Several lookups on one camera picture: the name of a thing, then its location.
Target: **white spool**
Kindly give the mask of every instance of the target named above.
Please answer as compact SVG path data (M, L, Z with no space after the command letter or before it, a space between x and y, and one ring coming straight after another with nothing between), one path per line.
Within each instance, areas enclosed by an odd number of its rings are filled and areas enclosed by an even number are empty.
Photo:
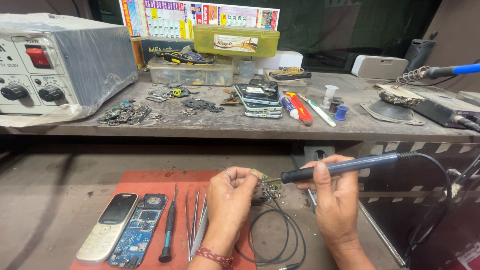
M338 90L338 87L336 86L325 86L325 96L324 96L324 101L320 104L322 108L328 109L330 108L330 101L329 99L333 98L335 95L335 91Z

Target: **red utility knife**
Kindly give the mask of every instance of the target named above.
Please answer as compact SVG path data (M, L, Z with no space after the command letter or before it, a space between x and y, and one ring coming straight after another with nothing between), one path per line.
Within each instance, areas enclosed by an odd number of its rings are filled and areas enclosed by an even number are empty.
M290 97L290 101L299 111L299 118L305 125L311 125L313 122L312 116L308 113L307 109L300 102L300 99L295 95L295 93L287 92L285 95Z

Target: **toothbrush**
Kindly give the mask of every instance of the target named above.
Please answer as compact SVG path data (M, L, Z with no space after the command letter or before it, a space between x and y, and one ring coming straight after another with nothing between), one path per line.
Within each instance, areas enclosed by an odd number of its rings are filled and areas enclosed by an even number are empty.
M332 118L330 118L330 116L328 116L321 108L319 108L317 106L317 104L315 104L315 102L311 101L310 99L306 98L305 97L305 94L303 93L299 93L299 97L301 99L303 99L305 102L307 102L308 104L310 104L310 106L312 107L312 109L318 113L318 115L320 115L320 117L325 120L325 122L327 122L331 127L336 127L336 124L335 122L332 120Z

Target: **red power switch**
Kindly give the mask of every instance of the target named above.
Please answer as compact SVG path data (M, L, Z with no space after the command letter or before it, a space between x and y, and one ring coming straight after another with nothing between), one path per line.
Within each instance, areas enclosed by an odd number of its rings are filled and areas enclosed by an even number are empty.
M39 48L27 48L25 51L32 60L33 66L36 68L48 68L51 69L50 63L45 56L43 49Z

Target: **knob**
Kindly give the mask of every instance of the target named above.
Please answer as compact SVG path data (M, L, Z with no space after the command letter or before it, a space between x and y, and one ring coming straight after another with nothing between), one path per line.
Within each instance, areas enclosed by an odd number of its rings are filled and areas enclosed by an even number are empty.
M38 95L41 99L47 102L59 100L65 96L62 90L55 86L46 86L40 89Z
M10 84L2 87L0 93L8 100L17 100L19 98L26 98L29 96L28 90L25 89L25 87L16 84Z

